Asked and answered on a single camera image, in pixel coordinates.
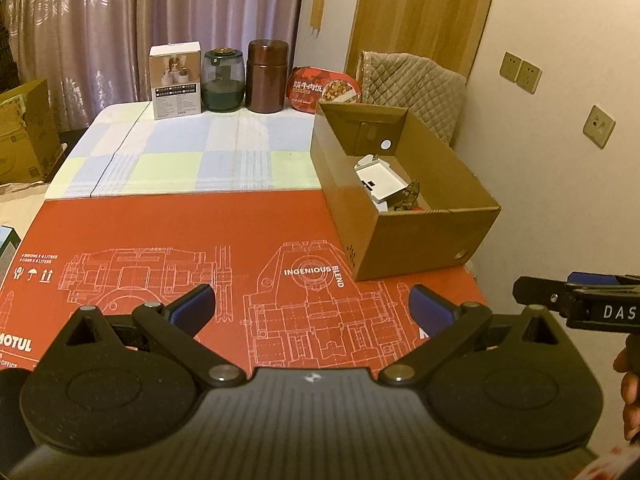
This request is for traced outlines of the person's right hand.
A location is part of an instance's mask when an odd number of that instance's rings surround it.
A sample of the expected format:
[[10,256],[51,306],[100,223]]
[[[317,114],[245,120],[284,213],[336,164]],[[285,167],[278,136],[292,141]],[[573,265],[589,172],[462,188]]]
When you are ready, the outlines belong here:
[[616,356],[613,367],[617,373],[624,374],[620,384],[620,395],[624,401],[624,437],[626,441],[631,441],[638,434],[640,425],[639,376],[631,370],[627,349]]

